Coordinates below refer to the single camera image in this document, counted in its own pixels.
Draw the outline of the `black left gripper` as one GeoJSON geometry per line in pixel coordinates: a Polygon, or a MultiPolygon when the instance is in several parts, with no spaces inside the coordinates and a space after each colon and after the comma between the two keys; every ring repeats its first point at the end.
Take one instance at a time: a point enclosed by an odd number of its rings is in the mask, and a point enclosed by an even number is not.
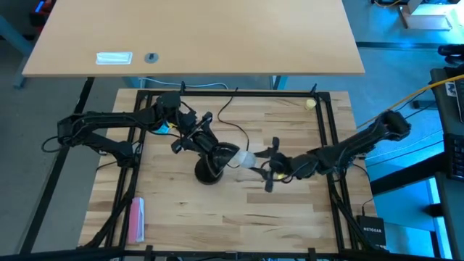
{"type": "Polygon", "coordinates": [[[210,153],[214,148],[214,142],[218,139],[213,133],[210,124],[212,113],[207,112],[200,121],[196,118],[195,112],[176,114],[175,123],[180,137],[171,144],[174,153],[193,151],[198,153],[210,153]]]}

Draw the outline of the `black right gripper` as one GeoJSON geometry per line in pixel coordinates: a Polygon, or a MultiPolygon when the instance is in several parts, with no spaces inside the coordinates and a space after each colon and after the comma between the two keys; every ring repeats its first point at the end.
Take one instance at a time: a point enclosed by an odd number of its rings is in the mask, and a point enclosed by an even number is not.
{"type": "Polygon", "coordinates": [[[265,191],[272,192],[273,184],[286,180],[291,175],[290,158],[279,152],[280,140],[273,137],[272,146],[261,152],[255,152],[257,158],[268,158],[268,170],[251,167],[250,170],[258,173],[265,181],[265,191]]]}

